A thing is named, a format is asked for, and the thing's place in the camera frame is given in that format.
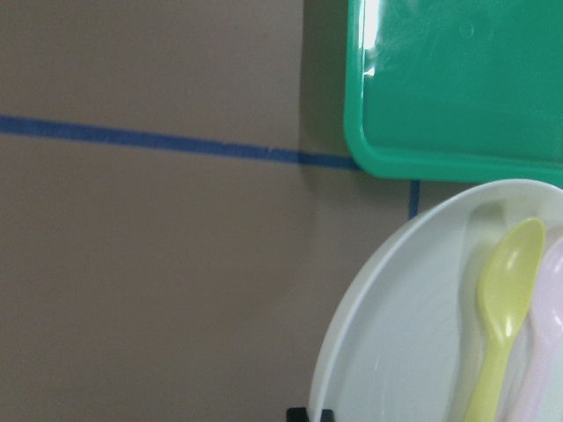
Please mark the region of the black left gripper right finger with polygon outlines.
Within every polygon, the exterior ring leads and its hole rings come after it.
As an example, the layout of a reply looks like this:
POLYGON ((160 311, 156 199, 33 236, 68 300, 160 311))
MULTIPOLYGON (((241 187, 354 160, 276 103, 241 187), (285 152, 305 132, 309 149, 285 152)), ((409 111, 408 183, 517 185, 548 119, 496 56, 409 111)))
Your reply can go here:
POLYGON ((321 412, 321 422, 334 422, 334 413, 330 409, 323 409, 321 412))

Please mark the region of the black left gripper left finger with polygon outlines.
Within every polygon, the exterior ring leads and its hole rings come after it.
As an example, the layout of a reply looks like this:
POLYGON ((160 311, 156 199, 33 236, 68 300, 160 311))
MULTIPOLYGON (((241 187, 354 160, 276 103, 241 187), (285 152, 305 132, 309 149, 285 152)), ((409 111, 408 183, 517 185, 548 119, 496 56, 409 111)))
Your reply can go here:
POLYGON ((286 422, 307 422, 307 409, 305 407, 288 408, 286 422))

